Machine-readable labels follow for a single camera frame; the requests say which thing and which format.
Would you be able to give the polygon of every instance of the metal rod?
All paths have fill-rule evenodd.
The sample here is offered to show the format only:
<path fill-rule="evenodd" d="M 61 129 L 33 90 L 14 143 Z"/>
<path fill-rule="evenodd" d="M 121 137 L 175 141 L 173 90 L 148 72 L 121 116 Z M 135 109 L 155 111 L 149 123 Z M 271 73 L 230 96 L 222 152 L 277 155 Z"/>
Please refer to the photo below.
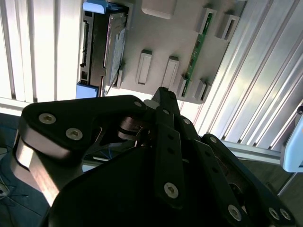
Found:
<path fill-rule="evenodd" d="M 105 97 L 106 96 L 106 91 L 105 91 L 105 77 L 101 76 L 101 86 L 100 86 L 100 97 Z"/>
<path fill-rule="evenodd" d="M 288 188 L 288 186 L 290 185 L 290 183 L 293 181 L 293 179 L 295 178 L 295 176 L 297 176 L 297 173 L 293 173 L 286 181 L 285 183 L 282 185 L 282 187 L 279 189 L 278 191 L 278 196 L 281 196 L 285 190 Z"/>

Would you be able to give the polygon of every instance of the blue plastic tab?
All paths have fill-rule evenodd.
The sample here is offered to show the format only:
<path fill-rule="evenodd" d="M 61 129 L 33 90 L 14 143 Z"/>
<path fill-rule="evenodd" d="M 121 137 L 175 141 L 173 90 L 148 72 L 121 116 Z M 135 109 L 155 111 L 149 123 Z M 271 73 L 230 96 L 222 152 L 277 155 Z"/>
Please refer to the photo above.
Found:
<path fill-rule="evenodd" d="M 102 0 L 88 0 L 83 3 L 83 10 L 93 13 L 105 14 L 108 2 Z"/>
<path fill-rule="evenodd" d="M 98 88 L 93 86 L 87 86 L 78 83 L 76 91 L 76 99 L 79 98 L 95 98 L 98 95 Z"/>
<path fill-rule="evenodd" d="M 122 7 L 114 3 L 108 3 L 104 0 L 87 0 L 83 3 L 84 11 L 105 14 L 107 9 L 116 11 L 122 9 Z"/>

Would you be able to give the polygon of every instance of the metal screw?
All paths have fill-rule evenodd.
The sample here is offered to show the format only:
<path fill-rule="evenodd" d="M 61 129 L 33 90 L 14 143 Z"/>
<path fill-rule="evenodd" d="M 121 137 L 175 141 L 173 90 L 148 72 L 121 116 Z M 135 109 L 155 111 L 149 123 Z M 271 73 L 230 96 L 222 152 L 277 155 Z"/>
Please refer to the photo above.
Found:
<path fill-rule="evenodd" d="M 210 137 L 210 140 L 212 141 L 212 142 L 214 142 L 214 143 L 216 143 L 217 142 L 217 140 L 214 138 L 214 137 Z"/>
<path fill-rule="evenodd" d="M 163 109 L 163 112 L 169 114 L 169 112 L 166 109 Z"/>
<path fill-rule="evenodd" d="M 190 120 L 187 119 L 187 118 L 184 118 L 183 121 L 184 121 L 186 124 L 190 124 Z"/>
<path fill-rule="evenodd" d="M 80 140 L 83 137 L 82 132 L 79 129 L 70 128 L 66 130 L 66 136 L 71 140 Z"/>
<path fill-rule="evenodd" d="M 283 217 L 286 218 L 287 220 L 291 219 L 289 214 L 284 209 L 280 209 L 280 212 L 283 215 Z"/>
<path fill-rule="evenodd" d="M 142 104 L 141 103 L 139 103 L 139 102 L 137 102 L 137 101 L 135 101 L 135 103 L 134 103 L 136 106 L 138 106 L 138 107 L 141 107 L 142 106 Z"/>
<path fill-rule="evenodd" d="M 242 216 L 240 211 L 234 206 L 234 205 L 229 205 L 228 206 L 228 211 L 231 214 L 231 216 L 236 219 L 237 221 L 242 220 Z"/>
<path fill-rule="evenodd" d="M 272 208 L 270 207 L 270 208 L 268 208 L 268 211 L 269 211 L 269 213 L 271 214 L 271 216 L 274 217 L 274 219 L 280 220 L 280 217 L 279 217 L 278 213 L 277 213 L 274 209 L 272 209 Z"/>
<path fill-rule="evenodd" d="M 56 122 L 56 118 L 50 113 L 43 113 L 39 115 L 39 121 L 41 121 L 43 124 L 53 124 Z"/>
<path fill-rule="evenodd" d="M 164 191 L 168 195 L 168 197 L 170 197 L 172 199 L 177 198 L 179 195 L 178 188 L 173 183 L 170 183 L 170 182 L 167 182 L 164 185 Z"/>

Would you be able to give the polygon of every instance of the green circuit board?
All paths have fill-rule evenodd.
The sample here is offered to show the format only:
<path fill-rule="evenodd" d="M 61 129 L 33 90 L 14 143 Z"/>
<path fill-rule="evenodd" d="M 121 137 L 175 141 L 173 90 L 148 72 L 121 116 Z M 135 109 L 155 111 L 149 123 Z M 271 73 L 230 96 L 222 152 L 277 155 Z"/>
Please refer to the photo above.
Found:
<path fill-rule="evenodd" d="M 186 74 L 185 74 L 186 83 L 185 83 L 185 86 L 184 86 L 184 89 L 183 89 L 183 92 L 182 92 L 183 97 L 185 97 L 189 82 L 190 82 L 191 77 L 193 75 L 194 68 L 195 68 L 195 65 L 196 65 L 196 61 L 197 61 L 198 56 L 200 54 L 200 51 L 201 51 L 203 42 L 205 40 L 206 33 L 207 33 L 208 28 L 209 28 L 212 17 L 213 17 L 212 13 L 208 14 L 203 32 L 202 32 L 202 34 L 199 34 L 198 37 L 197 37 L 196 44 L 195 44 L 193 53 L 191 55 L 191 58 L 190 58 L 190 61 L 189 61 L 189 64 L 188 64 Z"/>

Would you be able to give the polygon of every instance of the white panel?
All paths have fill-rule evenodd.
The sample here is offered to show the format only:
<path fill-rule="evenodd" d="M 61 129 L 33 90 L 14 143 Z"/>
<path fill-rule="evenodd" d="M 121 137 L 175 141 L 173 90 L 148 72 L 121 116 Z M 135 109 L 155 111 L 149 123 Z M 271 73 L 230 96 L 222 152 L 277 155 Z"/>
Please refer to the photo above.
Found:
<path fill-rule="evenodd" d="M 38 102 L 54 100 L 54 1 L 33 0 L 36 94 Z"/>
<path fill-rule="evenodd" d="M 10 56 L 13 70 L 16 99 L 25 101 L 19 18 L 16 14 L 15 0 L 5 0 L 9 28 Z"/>
<path fill-rule="evenodd" d="M 57 100 L 76 97 L 81 3 L 61 0 L 58 5 Z"/>
<path fill-rule="evenodd" d="M 33 102 L 32 59 L 30 50 L 27 0 L 16 0 L 20 23 L 21 53 L 24 78 L 25 101 Z"/>
<path fill-rule="evenodd" d="M 0 28 L 0 69 L 1 69 L 1 83 L 0 83 L 0 97 L 11 98 L 11 90 L 9 83 L 9 69 L 8 69 L 8 61 L 6 56 L 6 47 L 4 41 L 4 33 L 3 33 L 3 9 L 1 7 L 0 10 L 0 20 L 1 20 L 1 28 Z"/>

